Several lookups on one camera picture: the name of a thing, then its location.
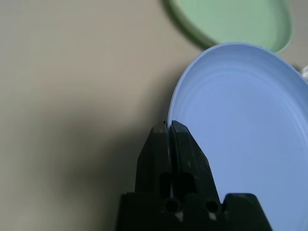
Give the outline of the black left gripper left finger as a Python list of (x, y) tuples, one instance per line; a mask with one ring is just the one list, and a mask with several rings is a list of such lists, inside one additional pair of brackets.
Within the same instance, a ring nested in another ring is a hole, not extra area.
[(153, 126), (137, 161), (135, 192), (170, 196), (169, 135), (165, 122)]

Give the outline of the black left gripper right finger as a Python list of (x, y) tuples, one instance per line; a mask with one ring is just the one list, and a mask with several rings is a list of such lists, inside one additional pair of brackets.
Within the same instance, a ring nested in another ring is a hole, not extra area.
[(207, 157), (182, 123), (173, 120), (169, 127), (173, 195), (181, 202), (189, 194), (202, 201), (220, 204)]

